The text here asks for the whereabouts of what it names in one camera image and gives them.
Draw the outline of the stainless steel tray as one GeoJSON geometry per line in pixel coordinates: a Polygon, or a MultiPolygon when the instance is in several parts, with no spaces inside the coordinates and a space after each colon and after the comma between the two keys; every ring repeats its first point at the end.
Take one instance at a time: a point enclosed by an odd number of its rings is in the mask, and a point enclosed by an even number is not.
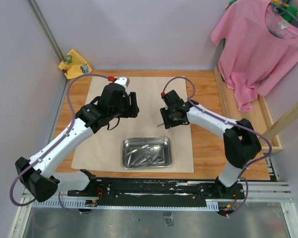
{"type": "Polygon", "coordinates": [[[138,169],[151,169],[151,168],[167,168],[172,165],[172,154],[171,154],[171,141],[166,136],[154,136],[154,137],[134,137],[134,138],[126,138],[122,142],[122,166],[123,168],[127,170],[138,170],[138,169]],[[163,155],[165,162],[161,165],[149,165],[145,164],[145,160],[140,162],[137,165],[128,167],[128,154],[132,150],[136,148],[140,148],[144,145],[149,145],[154,148],[154,151],[150,154],[150,156],[153,156],[156,153],[157,148],[163,147],[163,155]]]}

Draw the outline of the beige cloth wrap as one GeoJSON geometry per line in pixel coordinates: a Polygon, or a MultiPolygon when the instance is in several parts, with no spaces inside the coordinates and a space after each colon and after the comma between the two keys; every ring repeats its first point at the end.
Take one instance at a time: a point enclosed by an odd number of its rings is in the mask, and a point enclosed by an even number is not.
{"type": "Polygon", "coordinates": [[[74,151],[71,168],[89,171],[127,172],[122,166],[122,142],[126,138],[166,136],[171,141],[172,165],[167,168],[139,169],[139,173],[192,173],[194,171],[191,128],[181,125],[170,129],[163,122],[160,108],[165,106],[161,92],[175,90],[187,98],[186,82],[170,77],[130,77],[128,90],[136,92],[140,109],[135,119],[114,119],[111,131],[105,127],[80,144],[74,151]]]}

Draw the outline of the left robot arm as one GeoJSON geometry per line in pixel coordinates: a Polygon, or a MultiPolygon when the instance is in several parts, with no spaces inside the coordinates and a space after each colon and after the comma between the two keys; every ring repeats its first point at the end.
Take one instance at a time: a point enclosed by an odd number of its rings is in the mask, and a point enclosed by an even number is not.
{"type": "Polygon", "coordinates": [[[59,164],[85,140],[101,128],[109,127],[113,119],[136,118],[139,113],[135,92],[128,92],[129,79],[118,77],[106,85],[102,94],[84,105],[74,119],[51,143],[29,159],[15,162],[17,180],[38,202],[51,198],[56,192],[80,190],[85,196],[96,192],[91,173],[55,172],[59,164]]]}

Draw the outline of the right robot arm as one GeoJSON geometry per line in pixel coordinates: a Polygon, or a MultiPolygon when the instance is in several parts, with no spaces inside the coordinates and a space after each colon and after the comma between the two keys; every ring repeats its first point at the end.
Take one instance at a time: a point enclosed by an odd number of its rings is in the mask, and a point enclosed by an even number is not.
{"type": "Polygon", "coordinates": [[[229,197],[242,169],[262,149],[251,122],[225,118],[195,101],[184,102],[174,90],[162,92],[161,98],[165,102],[160,109],[165,129],[195,124],[223,140],[227,163],[215,180],[215,192],[220,198],[229,197]]]}

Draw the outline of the steel surgical scissors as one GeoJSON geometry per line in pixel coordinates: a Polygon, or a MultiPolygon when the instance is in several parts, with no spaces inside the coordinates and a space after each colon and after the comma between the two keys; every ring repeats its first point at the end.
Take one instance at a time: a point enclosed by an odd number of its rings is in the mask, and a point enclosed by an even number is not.
{"type": "Polygon", "coordinates": [[[129,152],[128,155],[128,162],[127,162],[127,166],[131,167],[134,165],[139,164],[140,162],[142,162],[143,160],[146,159],[146,157],[150,156],[150,154],[154,151],[154,148],[151,146],[148,146],[146,149],[143,149],[141,151],[138,151],[136,153],[131,153],[129,152]]]}

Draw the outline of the steel hemostat clamp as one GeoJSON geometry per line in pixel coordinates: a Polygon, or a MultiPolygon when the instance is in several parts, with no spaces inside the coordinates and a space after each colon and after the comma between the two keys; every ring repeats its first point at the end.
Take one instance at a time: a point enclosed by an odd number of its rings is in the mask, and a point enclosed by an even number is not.
{"type": "Polygon", "coordinates": [[[163,150],[163,147],[157,148],[156,153],[153,156],[146,157],[145,164],[154,166],[163,164],[165,162],[163,150]]]}

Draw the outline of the yellow printed cloth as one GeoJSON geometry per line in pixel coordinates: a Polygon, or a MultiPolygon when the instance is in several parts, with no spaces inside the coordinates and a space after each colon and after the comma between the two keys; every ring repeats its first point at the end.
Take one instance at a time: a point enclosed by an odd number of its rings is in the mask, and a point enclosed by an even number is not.
{"type": "Polygon", "coordinates": [[[93,71],[92,66],[74,49],[71,49],[58,65],[68,80],[93,71]]]}

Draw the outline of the pink t-shirt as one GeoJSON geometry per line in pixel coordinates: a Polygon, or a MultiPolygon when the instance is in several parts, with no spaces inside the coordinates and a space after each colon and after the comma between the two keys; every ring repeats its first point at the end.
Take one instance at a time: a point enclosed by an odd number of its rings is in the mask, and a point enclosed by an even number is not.
{"type": "Polygon", "coordinates": [[[298,62],[298,28],[268,0],[238,0],[224,13],[211,40],[225,45],[218,66],[240,112],[266,96],[298,62]]]}

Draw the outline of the wooden pole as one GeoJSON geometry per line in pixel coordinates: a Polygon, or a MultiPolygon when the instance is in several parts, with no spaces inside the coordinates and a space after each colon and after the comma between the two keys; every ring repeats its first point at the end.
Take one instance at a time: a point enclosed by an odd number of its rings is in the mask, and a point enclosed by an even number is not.
{"type": "Polygon", "coordinates": [[[270,128],[264,132],[264,136],[271,140],[286,127],[298,119],[298,102],[282,115],[270,128]]]}

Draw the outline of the green clothes hanger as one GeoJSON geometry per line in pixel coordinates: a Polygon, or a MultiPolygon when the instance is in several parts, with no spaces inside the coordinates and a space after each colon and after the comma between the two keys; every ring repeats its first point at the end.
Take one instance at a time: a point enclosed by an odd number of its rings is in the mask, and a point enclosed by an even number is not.
{"type": "Polygon", "coordinates": [[[287,23],[295,21],[298,25],[298,8],[290,5],[290,0],[271,0],[270,4],[273,5],[273,12],[283,16],[287,23]]]}

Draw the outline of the wooden tray frame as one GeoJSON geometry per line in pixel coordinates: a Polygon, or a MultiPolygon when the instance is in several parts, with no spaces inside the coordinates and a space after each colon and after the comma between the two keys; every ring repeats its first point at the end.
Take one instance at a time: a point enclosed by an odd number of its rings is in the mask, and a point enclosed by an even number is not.
{"type": "Polygon", "coordinates": [[[234,98],[234,91],[227,88],[218,66],[215,67],[214,73],[223,116],[236,120],[245,118],[252,123],[254,130],[261,134],[270,129],[274,121],[265,97],[259,96],[257,100],[252,102],[254,107],[252,111],[240,112],[234,98]]]}

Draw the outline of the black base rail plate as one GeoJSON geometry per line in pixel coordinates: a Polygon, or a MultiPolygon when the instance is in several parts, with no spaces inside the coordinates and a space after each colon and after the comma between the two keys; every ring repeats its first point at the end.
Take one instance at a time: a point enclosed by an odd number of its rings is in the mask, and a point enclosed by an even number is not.
{"type": "Polygon", "coordinates": [[[100,205],[202,207],[207,199],[244,199],[242,184],[226,188],[217,180],[157,178],[93,178],[84,190],[68,196],[100,197],[100,205]]]}

